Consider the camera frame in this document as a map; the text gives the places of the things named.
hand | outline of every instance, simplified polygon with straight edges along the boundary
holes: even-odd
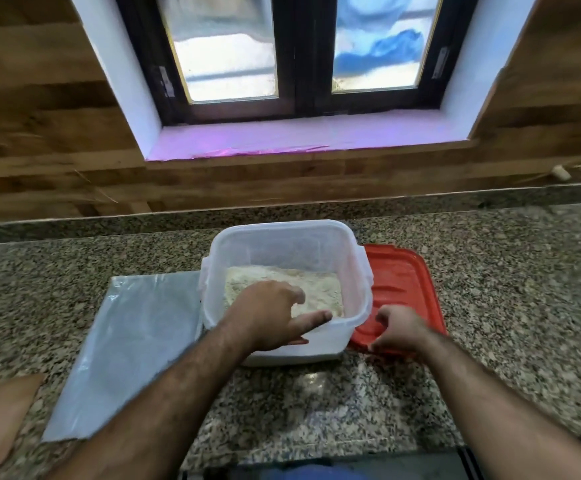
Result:
[[[388,328],[368,346],[371,352],[384,348],[408,352],[419,351],[426,336],[432,332],[423,318],[408,306],[382,306],[377,313],[377,320]]]
[[[275,350],[291,343],[306,343],[301,336],[333,318],[328,310],[292,318],[290,309],[303,304],[301,288],[277,281],[248,286],[227,309],[222,322],[233,326],[252,351]]]

window pane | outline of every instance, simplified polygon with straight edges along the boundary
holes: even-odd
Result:
[[[191,103],[278,95],[271,0],[158,0]]]
[[[333,92],[419,84],[440,0],[338,0]]]

red plastic lid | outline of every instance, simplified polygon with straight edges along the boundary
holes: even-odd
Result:
[[[375,318],[383,305],[411,306],[429,326],[447,335],[435,286],[419,254],[391,245],[366,244],[366,254],[374,275],[372,312],[350,339],[353,346],[368,350],[368,345],[386,329]],[[399,350],[384,350],[382,355],[408,355]]]

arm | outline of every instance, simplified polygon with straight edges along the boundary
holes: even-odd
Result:
[[[219,325],[184,354],[48,476],[161,479],[181,466],[208,409],[235,368],[256,350],[273,350],[326,323],[322,311],[291,319],[305,295],[287,283],[244,290]]]
[[[378,318],[382,347],[417,352],[469,446],[496,480],[581,480],[581,442],[405,306]]]

forearm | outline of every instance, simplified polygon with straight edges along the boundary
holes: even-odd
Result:
[[[455,423],[495,480],[581,479],[581,442],[450,339],[419,349]]]
[[[50,478],[159,479],[174,473],[213,400],[249,353],[238,332],[220,324]]]

